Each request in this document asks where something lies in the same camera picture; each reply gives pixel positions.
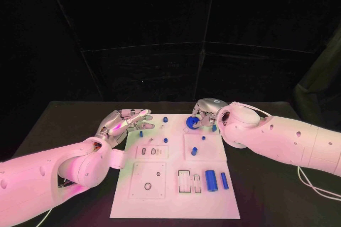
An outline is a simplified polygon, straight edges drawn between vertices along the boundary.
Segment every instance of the white board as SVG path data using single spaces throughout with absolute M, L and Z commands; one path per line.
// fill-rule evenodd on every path
M 154 129 L 142 130 L 142 137 L 138 131 L 128 133 L 127 162 L 119 171 L 109 218 L 239 219 L 218 130 L 212 132 L 210 127 L 187 129 L 187 116 L 153 114 Z M 197 148 L 194 156 L 190 155 L 193 146 Z M 161 149 L 161 153 L 148 154 L 153 148 Z M 209 169 L 215 171 L 216 192 L 207 192 L 205 171 Z

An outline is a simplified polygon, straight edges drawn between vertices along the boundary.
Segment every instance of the hole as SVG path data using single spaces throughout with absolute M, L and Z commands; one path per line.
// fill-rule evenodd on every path
M 225 122 L 229 117 L 229 112 L 225 112 L 220 118 L 220 121 Z
M 151 184 L 150 184 L 150 183 L 145 183 L 145 184 L 144 184 L 144 190 L 150 190 L 150 188 L 151 188 Z
M 40 175 L 44 176 L 44 167 L 43 166 L 40 166 L 38 171 L 40 171 Z
M 5 187 L 7 187 L 7 182 L 5 182 L 4 179 L 2 179 L 1 182 L 0 182 L 0 186 L 1 186 L 2 189 L 5 189 Z

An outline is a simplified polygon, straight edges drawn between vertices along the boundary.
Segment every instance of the black backdrop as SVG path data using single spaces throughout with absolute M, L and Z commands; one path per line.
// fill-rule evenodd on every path
M 7 159 L 51 100 L 290 100 L 338 0 L 1 0 Z

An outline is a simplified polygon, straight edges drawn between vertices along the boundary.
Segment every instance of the blue object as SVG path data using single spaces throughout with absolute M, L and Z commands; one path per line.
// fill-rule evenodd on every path
M 192 130 L 196 129 L 196 128 L 193 128 L 193 124 L 194 124 L 197 121 L 199 121 L 199 118 L 197 118 L 197 117 L 189 116 L 189 117 L 186 118 L 186 126 L 187 126 Z
M 206 177 L 206 184 L 207 184 L 207 192 L 218 191 L 218 184 L 216 184 L 213 170 L 206 170 L 205 171 L 205 177 Z
M 222 179 L 223 189 L 228 189 L 228 184 L 226 184 L 226 180 L 225 180 L 225 173 L 220 173 L 220 179 Z
M 193 150 L 192 150 L 192 152 L 190 152 L 192 156 L 194 156 L 194 155 L 196 155 L 196 152 L 197 152 L 197 148 L 196 148 L 196 147 L 193 147 Z

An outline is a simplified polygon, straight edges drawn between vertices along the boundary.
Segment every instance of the blue ring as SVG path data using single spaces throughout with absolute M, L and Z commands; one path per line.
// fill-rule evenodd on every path
M 189 116 L 189 117 L 186 118 L 186 126 L 187 126 L 192 130 L 196 129 L 196 128 L 193 128 L 193 124 L 194 124 L 197 121 L 199 121 L 199 118 L 197 118 L 197 117 Z

